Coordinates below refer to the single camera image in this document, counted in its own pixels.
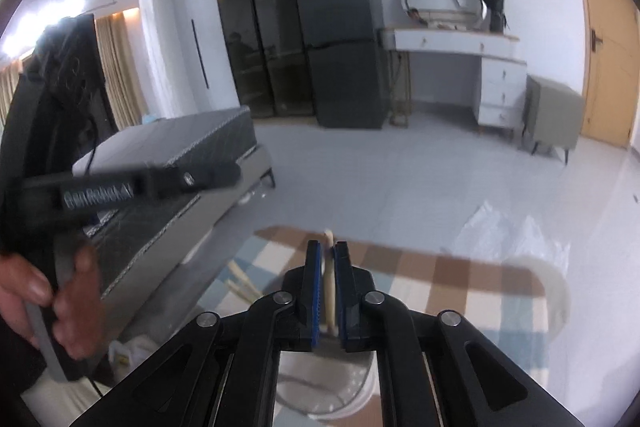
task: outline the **human hand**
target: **human hand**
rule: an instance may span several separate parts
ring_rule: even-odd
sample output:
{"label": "human hand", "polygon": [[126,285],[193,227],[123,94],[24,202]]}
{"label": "human hand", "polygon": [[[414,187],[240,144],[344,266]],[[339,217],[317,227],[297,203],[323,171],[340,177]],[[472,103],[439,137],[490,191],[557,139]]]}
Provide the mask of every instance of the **human hand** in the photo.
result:
{"label": "human hand", "polygon": [[103,311],[94,248],[81,247],[75,264],[73,277],[53,296],[46,277],[24,257],[1,256],[0,315],[16,333],[38,347],[24,301],[43,307],[53,305],[58,316],[53,334],[70,357],[80,360],[92,355],[100,344]]}

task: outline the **wooden stick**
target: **wooden stick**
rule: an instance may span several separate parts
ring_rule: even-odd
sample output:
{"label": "wooden stick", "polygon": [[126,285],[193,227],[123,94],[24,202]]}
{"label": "wooden stick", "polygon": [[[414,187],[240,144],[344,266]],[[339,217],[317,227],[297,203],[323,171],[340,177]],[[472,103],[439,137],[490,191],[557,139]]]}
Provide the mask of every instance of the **wooden stick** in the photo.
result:
{"label": "wooden stick", "polygon": [[334,233],[331,230],[324,231],[324,270],[322,272],[322,283],[324,285],[324,321],[327,332],[334,337],[338,336],[338,328],[335,324],[335,266],[334,254]]}
{"label": "wooden stick", "polygon": [[239,298],[241,298],[244,302],[246,302],[247,304],[252,305],[255,302],[255,299],[253,298],[252,295],[249,295],[246,292],[245,288],[240,287],[238,284],[234,283],[231,279],[227,279],[225,281],[225,284],[228,286],[228,288],[236,294],[236,296],[238,296]]}
{"label": "wooden stick", "polygon": [[227,266],[231,273],[235,275],[241,283],[244,283],[244,285],[247,287],[247,290],[255,295],[255,300],[264,297],[264,295],[262,295],[262,292],[255,287],[251,278],[242,270],[241,267],[238,266],[238,263],[236,263],[236,261],[229,261]]}

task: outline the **beige curtain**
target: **beige curtain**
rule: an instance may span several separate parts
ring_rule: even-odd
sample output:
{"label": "beige curtain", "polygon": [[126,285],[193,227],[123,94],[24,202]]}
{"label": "beige curtain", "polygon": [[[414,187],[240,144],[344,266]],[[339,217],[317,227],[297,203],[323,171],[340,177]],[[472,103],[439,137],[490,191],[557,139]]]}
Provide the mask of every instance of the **beige curtain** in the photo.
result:
{"label": "beige curtain", "polygon": [[6,123],[6,115],[9,113],[9,106],[14,97],[15,88],[18,86],[20,73],[22,73],[21,60],[14,60],[0,71],[0,120],[2,127]]}
{"label": "beige curtain", "polygon": [[133,61],[122,12],[95,21],[100,60],[111,110],[120,130],[142,123],[146,102]]}

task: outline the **dark gray refrigerator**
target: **dark gray refrigerator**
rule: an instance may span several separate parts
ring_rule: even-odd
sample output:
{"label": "dark gray refrigerator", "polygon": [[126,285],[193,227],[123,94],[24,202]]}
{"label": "dark gray refrigerator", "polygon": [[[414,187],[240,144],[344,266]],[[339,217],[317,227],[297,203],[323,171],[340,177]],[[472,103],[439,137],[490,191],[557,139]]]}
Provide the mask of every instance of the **dark gray refrigerator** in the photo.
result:
{"label": "dark gray refrigerator", "polygon": [[298,0],[318,122],[380,128],[388,111],[382,0]]}

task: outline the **gray mattress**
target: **gray mattress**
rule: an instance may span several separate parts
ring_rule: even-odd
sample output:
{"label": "gray mattress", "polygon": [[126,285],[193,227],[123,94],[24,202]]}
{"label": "gray mattress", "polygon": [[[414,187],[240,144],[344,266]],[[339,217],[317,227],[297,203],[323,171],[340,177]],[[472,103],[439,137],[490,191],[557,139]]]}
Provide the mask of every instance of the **gray mattress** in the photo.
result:
{"label": "gray mattress", "polygon": [[[98,147],[92,172],[147,166],[238,160],[256,146],[246,107],[194,114],[129,127]],[[74,166],[83,171],[88,156]],[[153,205],[107,212],[87,230],[98,250],[102,294],[107,295],[127,267],[143,255],[176,216],[200,196],[187,195]]]}

